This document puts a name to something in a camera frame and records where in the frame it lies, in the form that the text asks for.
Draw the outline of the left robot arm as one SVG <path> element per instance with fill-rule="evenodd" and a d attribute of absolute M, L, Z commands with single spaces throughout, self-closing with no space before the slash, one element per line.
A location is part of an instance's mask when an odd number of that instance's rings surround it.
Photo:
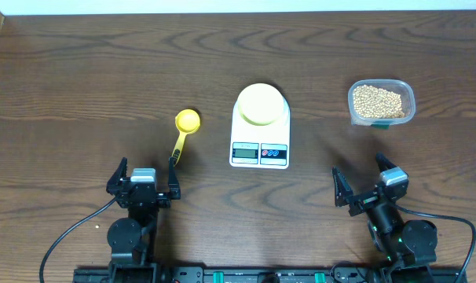
<path fill-rule="evenodd" d="M 112 249 L 109 263 L 110 282 L 166 282 L 170 275 L 154 260 L 154 244 L 159 210 L 169 208 L 181 198 L 175 174 L 176 159 L 168 161 L 168 190 L 157 189 L 156 170 L 136 168 L 127 173 L 127 158 L 122 158 L 106 185 L 107 193 L 128 211 L 126 218 L 111 224 L 107 241 Z"/>

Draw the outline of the yellow measuring scoop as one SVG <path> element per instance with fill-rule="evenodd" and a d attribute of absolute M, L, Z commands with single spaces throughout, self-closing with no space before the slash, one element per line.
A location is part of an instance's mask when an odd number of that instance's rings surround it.
<path fill-rule="evenodd" d="M 172 152 L 172 157 L 175 158 L 175 164 L 180 160 L 186 137 L 196 133 L 200 128 L 200 124 L 200 115 L 193 109 L 184 109 L 175 117 L 175 125 L 179 131 L 178 139 Z"/>

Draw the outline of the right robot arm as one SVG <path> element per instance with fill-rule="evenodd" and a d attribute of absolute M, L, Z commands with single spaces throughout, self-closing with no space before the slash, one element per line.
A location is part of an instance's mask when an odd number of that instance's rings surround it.
<path fill-rule="evenodd" d="M 396 201 L 407 193 L 408 174 L 382 153 L 375 157 L 379 179 L 370 191 L 354 194 L 345 176 L 331 169 L 335 206 L 349 208 L 350 216 L 365 213 L 377 249 L 388 258 L 364 276 L 366 282 L 434 282 L 429 264 L 436 261 L 437 228 L 427 220 L 404 221 Z"/>

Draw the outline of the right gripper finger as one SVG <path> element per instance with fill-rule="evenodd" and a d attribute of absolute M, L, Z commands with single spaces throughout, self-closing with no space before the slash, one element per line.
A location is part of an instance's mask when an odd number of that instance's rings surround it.
<path fill-rule="evenodd" d="M 331 174 L 335 185 L 335 206 L 343 207 L 348 205 L 353 198 L 353 190 L 347 183 L 343 173 L 337 167 L 331 169 Z"/>
<path fill-rule="evenodd" d="M 382 153 L 377 153 L 375 155 L 375 161 L 378 165 L 380 172 L 388 171 L 396 167 L 396 165 L 393 164 L 390 160 L 388 160 Z"/>

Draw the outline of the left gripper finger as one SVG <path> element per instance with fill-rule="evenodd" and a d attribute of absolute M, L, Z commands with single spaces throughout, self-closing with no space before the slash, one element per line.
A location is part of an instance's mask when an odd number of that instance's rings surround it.
<path fill-rule="evenodd" d="M 168 168 L 168 187 L 170 192 L 171 200 L 180 200 L 181 199 L 181 188 L 176 176 L 174 169 L 175 162 L 177 160 L 174 157 L 169 158 L 169 168 Z"/>
<path fill-rule="evenodd" d="M 119 163 L 119 166 L 107 181 L 106 192 L 115 196 L 123 188 L 122 178 L 126 177 L 127 171 L 127 158 L 123 157 Z"/>

